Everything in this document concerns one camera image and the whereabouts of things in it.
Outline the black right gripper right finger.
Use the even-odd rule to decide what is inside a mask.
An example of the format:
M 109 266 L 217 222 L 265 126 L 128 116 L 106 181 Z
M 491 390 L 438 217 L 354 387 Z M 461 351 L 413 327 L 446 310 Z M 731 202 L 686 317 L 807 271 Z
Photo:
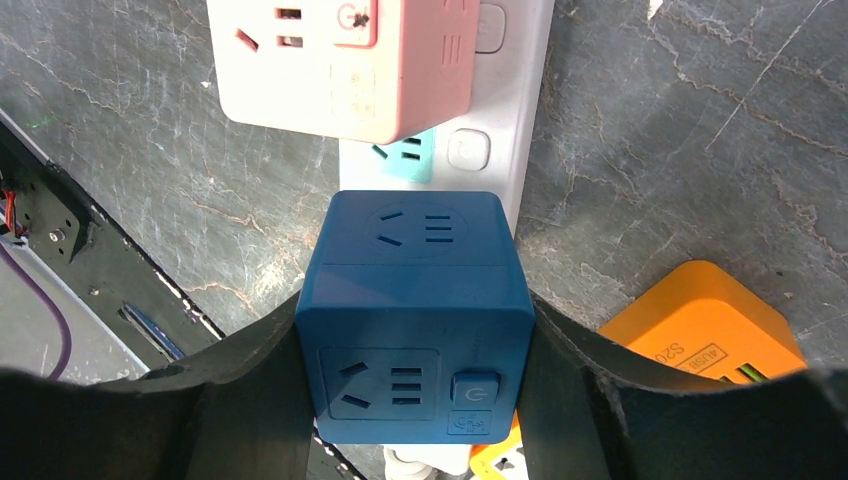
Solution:
M 847 373 L 746 385 L 638 355 L 535 297 L 517 404 L 533 479 L 843 479 Z

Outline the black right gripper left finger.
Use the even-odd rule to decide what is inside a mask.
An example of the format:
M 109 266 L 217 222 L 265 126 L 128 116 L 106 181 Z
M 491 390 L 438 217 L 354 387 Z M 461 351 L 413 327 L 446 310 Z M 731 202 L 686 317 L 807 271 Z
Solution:
M 5 479 L 302 479 L 313 408 L 295 298 L 136 380 L 1 373 Z

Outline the blue cube socket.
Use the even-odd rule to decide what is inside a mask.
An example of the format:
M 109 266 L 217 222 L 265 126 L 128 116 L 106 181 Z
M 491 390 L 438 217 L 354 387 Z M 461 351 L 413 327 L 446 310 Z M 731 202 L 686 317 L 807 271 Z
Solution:
M 495 194 L 336 193 L 295 312 L 320 436 L 504 440 L 535 322 Z

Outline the white multicolour power strip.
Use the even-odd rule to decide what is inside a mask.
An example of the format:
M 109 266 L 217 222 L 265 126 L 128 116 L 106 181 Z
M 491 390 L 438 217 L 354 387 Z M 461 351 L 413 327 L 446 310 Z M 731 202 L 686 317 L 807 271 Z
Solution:
M 482 2 L 469 110 L 387 146 L 340 141 L 341 189 L 488 191 L 515 227 L 553 10 Z

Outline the pink cube socket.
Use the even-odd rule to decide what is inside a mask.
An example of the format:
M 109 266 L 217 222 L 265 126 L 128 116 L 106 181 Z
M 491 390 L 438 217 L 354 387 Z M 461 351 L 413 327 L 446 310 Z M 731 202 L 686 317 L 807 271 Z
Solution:
M 472 0 L 207 5 L 220 105 L 239 123 L 389 144 L 464 114 Z

